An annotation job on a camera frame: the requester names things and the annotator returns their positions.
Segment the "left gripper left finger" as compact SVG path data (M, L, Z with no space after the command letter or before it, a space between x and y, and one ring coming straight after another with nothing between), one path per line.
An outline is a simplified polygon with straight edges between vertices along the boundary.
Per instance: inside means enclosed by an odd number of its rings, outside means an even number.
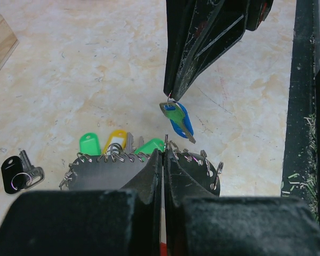
M149 196L131 187L21 194L0 226L0 255L159 255L161 154L150 164Z

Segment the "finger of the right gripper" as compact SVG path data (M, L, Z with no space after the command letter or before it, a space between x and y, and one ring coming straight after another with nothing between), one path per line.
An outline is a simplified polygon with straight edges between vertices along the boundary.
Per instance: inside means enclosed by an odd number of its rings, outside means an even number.
M192 1L166 1L167 14L167 57L163 92L173 91L183 45L186 40L186 17L190 14Z
M173 88L178 101L194 80L268 16L272 1L192 1Z

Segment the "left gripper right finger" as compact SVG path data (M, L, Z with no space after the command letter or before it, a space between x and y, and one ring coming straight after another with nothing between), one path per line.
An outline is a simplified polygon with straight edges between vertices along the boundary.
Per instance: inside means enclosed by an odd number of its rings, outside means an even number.
M296 197L218 197L206 169L164 155L168 255L320 255L320 226Z

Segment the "blue tag key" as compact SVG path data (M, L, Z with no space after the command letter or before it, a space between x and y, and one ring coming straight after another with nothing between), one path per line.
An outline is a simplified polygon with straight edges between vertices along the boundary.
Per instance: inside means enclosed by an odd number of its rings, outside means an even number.
M186 108L177 101L161 102L159 107L172 124L175 133L191 143L196 143L194 130Z

